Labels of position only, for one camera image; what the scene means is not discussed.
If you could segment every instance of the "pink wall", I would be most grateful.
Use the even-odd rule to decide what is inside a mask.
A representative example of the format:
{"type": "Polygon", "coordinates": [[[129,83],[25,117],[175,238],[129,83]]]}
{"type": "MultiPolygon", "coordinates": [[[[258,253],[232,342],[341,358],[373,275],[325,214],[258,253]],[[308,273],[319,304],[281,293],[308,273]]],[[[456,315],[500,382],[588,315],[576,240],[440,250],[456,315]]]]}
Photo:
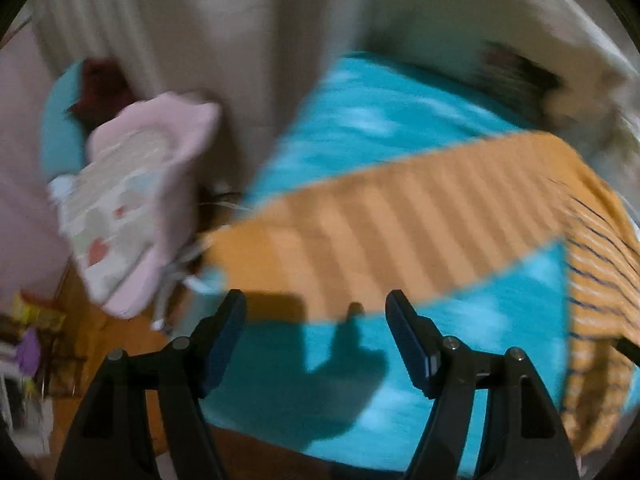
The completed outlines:
{"type": "Polygon", "coordinates": [[[51,85],[27,25],[0,50],[0,312],[20,288],[52,298],[68,258],[38,170],[51,85]]]}

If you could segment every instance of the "dark red cushion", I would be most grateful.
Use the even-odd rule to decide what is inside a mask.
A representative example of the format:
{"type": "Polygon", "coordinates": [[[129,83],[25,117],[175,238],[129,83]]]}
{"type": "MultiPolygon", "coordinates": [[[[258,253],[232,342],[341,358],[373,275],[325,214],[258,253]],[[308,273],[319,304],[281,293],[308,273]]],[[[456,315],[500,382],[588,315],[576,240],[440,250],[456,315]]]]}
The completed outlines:
{"type": "Polygon", "coordinates": [[[85,59],[81,78],[80,99],[69,111],[87,135],[139,100],[115,59],[85,59]]]}

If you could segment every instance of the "yellow object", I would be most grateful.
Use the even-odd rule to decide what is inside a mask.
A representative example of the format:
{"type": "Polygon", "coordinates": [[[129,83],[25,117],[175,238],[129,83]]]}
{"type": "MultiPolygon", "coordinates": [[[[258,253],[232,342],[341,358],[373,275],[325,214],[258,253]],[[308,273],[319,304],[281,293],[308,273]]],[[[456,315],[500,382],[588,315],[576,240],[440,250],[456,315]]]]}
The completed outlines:
{"type": "Polygon", "coordinates": [[[22,380],[22,387],[24,389],[24,397],[26,399],[30,399],[31,397],[35,397],[38,395],[38,388],[36,383],[33,382],[33,379],[30,377],[22,380]]]}
{"type": "Polygon", "coordinates": [[[17,292],[14,295],[12,317],[25,325],[33,325],[41,330],[60,332],[66,314],[54,308],[38,305],[28,300],[24,293],[17,292]]]}

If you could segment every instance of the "white curtain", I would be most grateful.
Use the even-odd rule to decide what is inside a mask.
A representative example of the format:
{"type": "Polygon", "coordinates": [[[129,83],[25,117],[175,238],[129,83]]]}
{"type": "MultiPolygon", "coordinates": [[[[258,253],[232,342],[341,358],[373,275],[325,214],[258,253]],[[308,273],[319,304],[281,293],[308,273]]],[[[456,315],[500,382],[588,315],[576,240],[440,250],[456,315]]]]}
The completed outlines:
{"type": "MultiPolygon", "coordinates": [[[[242,182],[269,155],[327,66],[356,46],[365,0],[31,0],[55,76],[115,56],[145,98],[205,91],[222,102],[242,182]]],[[[228,157],[212,166],[228,165],[228,157]]]]}

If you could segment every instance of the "patterned pillowcase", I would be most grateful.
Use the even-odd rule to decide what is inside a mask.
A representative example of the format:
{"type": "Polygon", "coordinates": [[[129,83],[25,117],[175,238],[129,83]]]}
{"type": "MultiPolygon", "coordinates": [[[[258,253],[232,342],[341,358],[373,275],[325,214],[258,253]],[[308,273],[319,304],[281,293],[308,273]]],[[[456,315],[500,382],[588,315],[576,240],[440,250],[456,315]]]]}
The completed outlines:
{"type": "Polygon", "coordinates": [[[170,152],[168,134],[131,132],[81,171],[63,227],[94,303],[103,303],[154,241],[152,198],[170,152]]]}

